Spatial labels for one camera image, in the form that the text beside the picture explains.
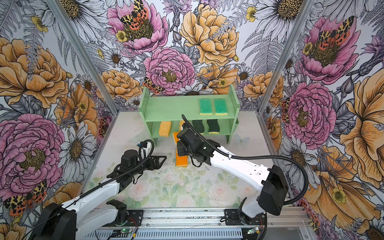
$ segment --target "orange flower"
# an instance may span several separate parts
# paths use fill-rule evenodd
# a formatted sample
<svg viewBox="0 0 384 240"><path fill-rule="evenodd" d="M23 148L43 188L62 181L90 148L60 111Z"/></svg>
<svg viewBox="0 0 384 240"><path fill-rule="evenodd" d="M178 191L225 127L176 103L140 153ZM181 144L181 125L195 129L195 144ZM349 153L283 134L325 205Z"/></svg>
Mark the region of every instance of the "orange flower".
<svg viewBox="0 0 384 240"><path fill-rule="evenodd" d="M266 74L261 73L258 76L250 78L249 80L252 84L248 84L244 87L244 96L246 98L257 98L258 96L263 96L269 81L271 80L271 77L272 71L267 72ZM269 99L269 102L275 108L279 105L280 100L283 98L283 83L284 79L280 75L279 81L277 82L276 87L273 89L272 96Z"/></svg>
<svg viewBox="0 0 384 240"><path fill-rule="evenodd" d="M268 129L269 135L272 138L273 146L275 147L275 150L277 151L280 148L281 144L281 121L280 118L272 117L268 118L266 120L266 127Z"/></svg>
<svg viewBox="0 0 384 240"><path fill-rule="evenodd" d="M13 104L23 94L30 95L39 99L43 108L49 108L57 98L68 93L67 73L48 49L38 46L40 53L36 67L27 76L29 59L26 49L29 47L21 39L10 43L6 38L0 38L0 96L11 96L8 104Z"/></svg>
<svg viewBox="0 0 384 240"><path fill-rule="evenodd" d="M185 45L196 46L199 49L200 63L224 66L236 55L239 32L236 32L235 28L220 36L212 36L226 23L227 17L218 15L217 11L214 8L211 9L209 5L204 7L200 4L197 17L192 12L184 15L180 34L188 40Z"/></svg>
<svg viewBox="0 0 384 240"><path fill-rule="evenodd" d="M54 195L43 204L43 208L50 205L51 203L62 204L63 202L69 201L75 197L80 191L81 183L70 182L66 185L62 185L56 190Z"/></svg>
<svg viewBox="0 0 384 240"><path fill-rule="evenodd" d="M23 240L25 237L25 226L15 223L11 228L7 223L0 223L1 240Z"/></svg>
<svg viewBox="0 0 384 240"><path fill-rule="evenodd" d="M119 96L128 100L143 93L143 87L140 86L140 82L131 78L123 71L105 71L101 74L101 79L104 81L113 99ZM104 99L99 90L96 93L99 98Z"/></svg>
<svg viewBox="0 0 384 240"><path fill-rule="evenodd" d="M355 84L354 106L348 110L357 115L355 127L347 135L340 135L346 154L353 157L353 169L362 181L380 188L384 181L384 69L362 83Z"/></svg>
<svg viewBox="0 0 384 240"><path fill-rule="evenodd" d="M77 131L81 122L84 122L88 124L88 130L96 136L98 119L94 101L87 96L81 84L77 84L76 89L71 87L70 92L70 97L60 98L55 109L56 123L72 125Z"/></svg>
<svg viewBox="0 0 384 240"><path fill-rule="evenodd" d="M356 171L352 168L352 162L335 146L322 146L319 150L322 150L319 154L320 164L315 173L320 185L317 189L311 187L304 197L316 213L329 221L337 215L336 226L339 228L345 229L355 218L361 218L362 226L358 233L365 232L369 228L369 220L380 218L380 211L375 210L376 205L363 197L362 194L366 193L361 183L353 181ZM371 196L374 194L370 190L368 193Z"/></svg>
<svg viewBox="0 0 384 240"><path fill-rule="evenodd" d="M215 65L203 67L196 74L198 78L209 80L206 89L213 89L214 94L228 94L229 85L235 86L237 80L237 68L229 70L228 68L220 68Z"/></svg>

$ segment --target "shelf top tier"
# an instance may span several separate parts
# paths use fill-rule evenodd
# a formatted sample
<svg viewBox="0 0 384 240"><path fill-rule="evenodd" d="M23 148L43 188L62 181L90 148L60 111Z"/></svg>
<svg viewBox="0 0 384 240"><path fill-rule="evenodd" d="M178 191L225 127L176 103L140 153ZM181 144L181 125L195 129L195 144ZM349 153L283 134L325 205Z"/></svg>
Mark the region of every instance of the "shelf top tier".
<svg viewBox="0 0 384 240"><path fill-rule="evenodd" d="M148 89L144 90L143 99L139 111L142 111L146 122L180 121L181 114L191 120L198 119L233 119L236 117L237 108L240 107L234 91L224 95L198 95L198 96L164 96L147 97ZM215 115L214 102L212 100L212 115L200 115L199 99L223 98L227 104L228 115Z"/></svg>

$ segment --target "green shelf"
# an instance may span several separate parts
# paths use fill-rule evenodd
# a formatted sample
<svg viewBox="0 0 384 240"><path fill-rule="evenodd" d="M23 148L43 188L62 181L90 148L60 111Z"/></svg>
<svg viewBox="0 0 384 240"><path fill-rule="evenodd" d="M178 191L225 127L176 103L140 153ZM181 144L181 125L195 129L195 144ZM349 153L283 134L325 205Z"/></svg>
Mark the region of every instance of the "green shelf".
<svg viewBox="0 0 384 240"><path fill-rule="evenodd" d="M213 114L200 115L200 98L209 98L212 102ZM214 101L215 98L225 99L228 115L215 115ZM192 123L192 120L203 120L205 128L204 136L226 135L227 142L230 143L233 132L238 125L237 115L240 110L235 89L230 85L228 95L199 95L199 96L166 96L166 97L150 97L150 92L145 87L142 94L142 99L139 106L139 113L147 126L154 142L157 142L159 137L159 128L162 121L172 121L169 137L172 137L173 132L179 131L179 123L182 120L181 115ZM218 134L209 134L207 119L217 119L220 126Z"/></svg>

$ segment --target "floral tabletop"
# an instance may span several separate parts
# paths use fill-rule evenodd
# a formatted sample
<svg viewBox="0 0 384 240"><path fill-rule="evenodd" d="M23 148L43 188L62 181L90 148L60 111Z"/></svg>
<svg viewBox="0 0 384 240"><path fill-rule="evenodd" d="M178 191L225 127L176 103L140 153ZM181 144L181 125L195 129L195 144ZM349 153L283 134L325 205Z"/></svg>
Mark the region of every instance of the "floral tabletop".
<svg viewBox="0 0 384 240"><path fill-rule="evenodd" d="M265 155L268 148L254 112L240 112L241 124L231 144L224 136L209 137L230 151L243 156ZM124 127L129 122L130 128ZM92 173L87 188L101 182L119 164L121 155L146 139L144 125L138 113L120 113L103 153ZM238 207L245 197L256 196L249 184L217 167L203 164L200 168L190 163L187 168L176 167L175 144L172 138L159 139L153 155L166 155L159 170L145 171L137 184L130 184L114 199L129 208L139 207ZM271 166L270 160L257 161Z"/></svg>

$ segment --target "wall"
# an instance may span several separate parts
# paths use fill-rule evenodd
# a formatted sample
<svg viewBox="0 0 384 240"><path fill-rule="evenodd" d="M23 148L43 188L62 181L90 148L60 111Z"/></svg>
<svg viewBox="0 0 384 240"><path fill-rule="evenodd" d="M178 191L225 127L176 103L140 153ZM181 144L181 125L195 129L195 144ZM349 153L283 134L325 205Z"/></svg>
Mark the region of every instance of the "wall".
<svg viewBox="0 0 384 240"><path fill-rule="evenodd" d="M383 239L384 1L316 5L263 117L317 238Z"/></svg>
<svg viewBox="0 0 384 240"><path fill-rule="evenodd" d="M230 84L242 109L256 109L269 83L257 75L275 68L303 0L61 2L115 103L135 110L144 86L156 97L227 94Z"/></svg>
<svg viewBox="0 0 384 240"><path fill-rule="evenodd" d="M0 239L75 196L112 121L43 1L0 3Z"/></svg>

